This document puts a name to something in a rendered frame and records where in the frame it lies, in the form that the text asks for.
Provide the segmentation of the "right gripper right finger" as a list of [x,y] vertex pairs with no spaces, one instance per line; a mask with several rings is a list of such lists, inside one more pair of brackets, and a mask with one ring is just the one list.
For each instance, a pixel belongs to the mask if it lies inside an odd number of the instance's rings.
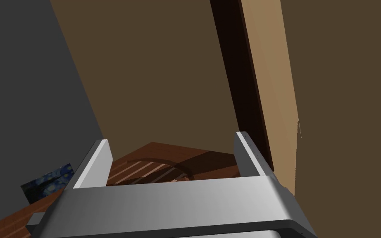
[[241,177],[274,177],[273,171],[268,166],[254,141],[244,131],[238,131],[234,135],[234,158]]

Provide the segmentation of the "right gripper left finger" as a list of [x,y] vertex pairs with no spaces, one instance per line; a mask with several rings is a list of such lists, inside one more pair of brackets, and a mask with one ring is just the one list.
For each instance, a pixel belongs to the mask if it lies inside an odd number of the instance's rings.
[[112,163],[108,140],[97,140],[73,175],[73,189],[105,187]]

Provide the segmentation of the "blue starry night picture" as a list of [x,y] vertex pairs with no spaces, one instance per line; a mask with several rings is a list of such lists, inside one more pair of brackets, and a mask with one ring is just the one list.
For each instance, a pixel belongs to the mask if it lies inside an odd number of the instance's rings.
[[21,189],[29,204],[33,204],[64,188],[73,175],[74,170],[71,164],[66,164],[50,173],[21,185]]

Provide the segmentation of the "brown wooden door leaf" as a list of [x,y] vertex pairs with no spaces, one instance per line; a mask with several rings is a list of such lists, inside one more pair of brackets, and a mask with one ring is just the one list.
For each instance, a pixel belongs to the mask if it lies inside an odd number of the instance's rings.
[[209,0],[240,131],[295,192],[298,110],[281,0]]

